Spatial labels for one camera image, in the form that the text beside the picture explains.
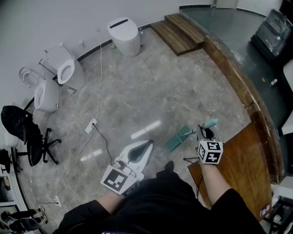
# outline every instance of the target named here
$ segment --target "chair base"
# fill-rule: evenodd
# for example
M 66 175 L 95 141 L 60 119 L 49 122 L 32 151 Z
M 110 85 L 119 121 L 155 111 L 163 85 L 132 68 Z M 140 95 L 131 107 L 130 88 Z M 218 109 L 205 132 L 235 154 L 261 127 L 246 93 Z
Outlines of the chair base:
M 58 165 L 59 162 L 58 162 L 57 160 L 55 160 L 55 158 L 53 157 L 51 151 L 49 150 L 49 147 L 50 147 L 51 145 L 55 144 L 56 142 L 58 142 L 58 143 L 62 143 L 62 140 L 61 140 L 61 139 L 55 139 L 55 140 L 53 140 L 53 141 L 51 141 L 51 142 L 48 142 L 49 132 L 51 132 L 51 131 L 52 131 L 52 129 L 50 129 L 50 128 L 47 128 L 47 130 L 46 130 L 45 141 L 44 141 L 44 143 L 43 143 L 43 162 L 44 162 L 44 163 L 47 163 L 47 162 L 48 162 L 48 160 L 46 160 L 46 153 L 48 153 L 48 155 L 49 155 L 49 157 L 52 159 L 52 161 L 53 161 L 56 165 Z
M 49 157 L 52 159 L 52 161 L 53 161 L 56 165 L 58 165 L 59 162 L 53 157 L 53 155 L 52 155 L 52 153 L 51 153 L 49 147 L 52 146 L 52 145 L 55 144 L 55 143 L 62 143 L 62 140 L 61 140 L 61 139 L 55 139 L 55 140 L 53 140 L 53 141 L 48 142 L 49 132 L 51 132 L 51 131 L 52 131 L 52 129 L 47 128 L 47 130 L 46 130 L 46 135 L 45 135 L 45 137 L 43 138 L 43 140 L 44 140 L 44 142 L 43 142 L 43 162 L 44 162 L 44 163 L 47 163 L 47 162 L 48 162 L 48 160 L 46 160 L 46 154 L 48 153 L 48 155 L 49 155 Z M 27 153 L 27 152 L 18 152 L 18 151 L 16 150 L 15 162 L 16 162 L 17 172 L 20 172 L 20 170 L 23 170 L 23 169 L 19 166 L 19 164 L 18 164 L 18 159 L 19 159 L 21 156 L 25 156 L 25 155 L 28 155 L 28 153 Z

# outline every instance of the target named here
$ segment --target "forearm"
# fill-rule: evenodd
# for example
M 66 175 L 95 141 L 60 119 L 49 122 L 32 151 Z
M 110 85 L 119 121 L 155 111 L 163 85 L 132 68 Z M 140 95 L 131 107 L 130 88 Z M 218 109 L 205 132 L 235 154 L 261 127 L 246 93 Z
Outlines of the forearm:
M 113 214 L 115 210 L 119 207 L 123 198 L 118 196 L 116 193 L 109 191 L 97 199 L 102 207 L 105 208 L 110 214 Z
M 216 201 L 231 187 L 225 181 L 215 165 L 201 163 L 202 176 L 205 181 L 206 190 L 213 206 Z

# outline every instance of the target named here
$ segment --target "toilet bowl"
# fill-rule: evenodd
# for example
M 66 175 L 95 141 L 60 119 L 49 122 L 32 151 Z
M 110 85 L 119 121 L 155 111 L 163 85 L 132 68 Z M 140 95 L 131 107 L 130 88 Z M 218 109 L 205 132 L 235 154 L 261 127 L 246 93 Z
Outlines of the toilet bowl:
M 127 17 L 108 24 L 108 32 L 117 49 L 126 57 L 134 57 L 141 50 L 141 41 L 136 24 Z
M 80 63 L 63 46 L 54 46 L 47 52 L 48 63 L 57 70 L 58 83 L 72 89 L 81 89 L 86 78 Z
M 21 81 L 34 91 L 36 110 L 54 112 L 59 105 L 59 85 L 51 78 L 45 79 L 32 69 L 23 67 L 19 71 Z

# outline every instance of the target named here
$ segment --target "power cord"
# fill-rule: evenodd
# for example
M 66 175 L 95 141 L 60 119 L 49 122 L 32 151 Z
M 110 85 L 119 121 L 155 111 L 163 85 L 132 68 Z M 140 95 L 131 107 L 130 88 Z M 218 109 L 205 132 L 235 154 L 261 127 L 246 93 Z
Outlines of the power cord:
M 200 181 L 198 182 L 198 184 L 196 185 L 196 199 L 198 200 L 198 195 L 200 192 L 200 186 L 201 186 L 201 180 L 202 180 L 203 176 L 200 176 Z
M 108 142 L 107 142 L 107 139 L 100 133 L 100 131 L 98 130 L 98 128 L 96 127 L 96 125 L 94 123 L 92 123 L 92 125 L 96 128 L 96 130 L 101 135 L 101 137 L 104 138 L 104 140 L 106 142 L 106 149 L 107 149 L 107 152 L 109 154 L 109 157 L 110 157 L 110 160 L 111 160 L 111 165 L 112 165 L 112 157 L 111 157 L 111 154 L 109 153 L 109 150 L 108 150 Z
M 103 64 L 102 64 L 102 44 L 101 44 L 101 38 L 100 38 L 100 33 L 98 32 L 98 38 L 99 38 L 99 43 L 100 43 L 100 49 L 101 49 L 101 53 L 100 53 L 100 62 L 101 62 L 101 81 L 100 81 L 100 87 L 99 87 L 99 94 L 98 94 L 98 112 L 97 112 L 97 117 L 96 117 L 96 121 L 98 121 L 98 116 L 100 113 L 100 95 L 101 95 L 101 87 L 102 87 L 102 81 L 103 81 Z M 68 175 L 70 174 L 73 166 L 75 165 L 76 160 L 79 158 L 80 154 L 82 153 L 82 151 L 85 149 L 85 147 L 87 146 L 87 144 L 90 142 L 90 140 L 92 139 L 92 133 L 90 138 L 88 139 L 88 141 L 85 143 L 85 145 L 83 146 L 83 148 L 81 149 L 81 151 L 78 153 L 78 155 L 76 156 L 76 158 L 73 161 L 73 164 L 69 170 L 69 172 L 67 173 L 66 178 L 63 180 L 63 182 L 61 183 L 58 192 L 56 193 L 56 196 L 59 194 L 61 187 L 63 186 L 63 184 L 65 183 L 65 181 L 68 178 Z
M 40 202 L 41 204 L 59 204 L 58 202 L 48 202 L 48 203 L 45 203 L 45 202 Z

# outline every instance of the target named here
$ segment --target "white cable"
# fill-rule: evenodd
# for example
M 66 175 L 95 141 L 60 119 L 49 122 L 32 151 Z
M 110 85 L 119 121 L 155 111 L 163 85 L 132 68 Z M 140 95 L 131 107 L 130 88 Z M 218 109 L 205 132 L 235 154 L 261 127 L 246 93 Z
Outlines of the white cable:
M 33 117 L 35 116 L 36 111 L 37 111 L 37 109 L 34 110 L 34 112 L 33 112 Z
M 97 117 L 96 117 L 96 120 L 98 120 L 98 117 L 99 117 L 99 112 L 100 112 L 100 94 L 101 94 L 101 87 L 102 87 L 102 81 L 103 81 L 103 65 L 102 65 L 102 44 L 101 44 L 101 38 L 100 38 L 100 33 L 98 32 L 98 37 L 99 37 L 99 43 L 100 43 L 100 49 L 101 49 L 101 53 L 100 53 L 100 60 L 101 60 L 101 81 L 100 81 L 100 87 L 99 87 L 99 94 L 98 94 L 98 113 L 97 113 Z M 92 133 L 91 133 L 91 136 L 90 138 L 88 139 L 88 141 L 86 142 L 86 144 L 83 146 L 83 148 L 81 149 L 81 151 L 78 153 L 77 157 L 74 159 L 73 161 L 73 164 L 69 170 L 69 172 L 67 173 L 67 176 L 66 178 L 63 180 L 62 184 L 60 185 L 59 187 L 59 190 L 58 192 L 56 193 L 56 196 L 58 195 L 58 193 L 60 192 L 61 190 L 61 187 L 63 186 L 63 184 L 65 183 L 65 181 L 67 180 L 68 178 L 68 175 L 69 173 L 71 172 L 71 169 L 73 168 L 74 164 L 75 164 L 75 161 L 79 158 L 80 154 L 82 153 L 82 151 L 84 150 L 84 148 L 87 146 L 87 144 L 90 142 L 90 140 L 92 139 Z
M 102 65 L 102 44 L 101 44 L 101 38 L 100 38 L 100 33 L 98 32 L 98 37 L 99 37 L 99 43 L 100 43 L 100 62 L 101 62 L 101 81 L 100 81 L 100 88 L 99 88 L 99 94 L 98 94 L 98 114 L 97 114 L 97 118 L 96 121 L 98 121 L 98 117 L 99 117 L 99 112 L 100 112 L 100 95 L 101 95 L 101 87 L 102 87 L 102 81 L 103 81 L 103 65 Z
M 60 188 L 59 188 L 58 192 L 56 193 L 56 196 L 57 196 L 58 193 L 60 192 L 62 185 L 63 185 L 63 184 L 65 183 L 65 181 L 67 180 L 68 175 L 69 175 L 69 173 L 71 172 L 71 170 L 72 170 L 72 168 L 73 168 L 73 166 L 74 166 L 74 164 L 75 164 L 75 161 L 76 161 L 76 160 L 78 159 L 78 157 L 81 155 L 82 151 L 84 150 L 84 148 L 87 146 L 87 144 L 90 142 L 91 139 L 92 139 L 92 133 L 91 133 L 91 136 L 90 136 L 90 138 L 88 139 L 87 143 L 83 146 L 82 150 L 78 153 L 78 155 L 77 155 L 76 158 L 74 159 L 73 164 L 72 164 L 72 166 L 71 166 L 69 172 L 67 173 L 67 176 L 66 176 L 65 179 L 63 180 L 62 184 L 60 185 Z

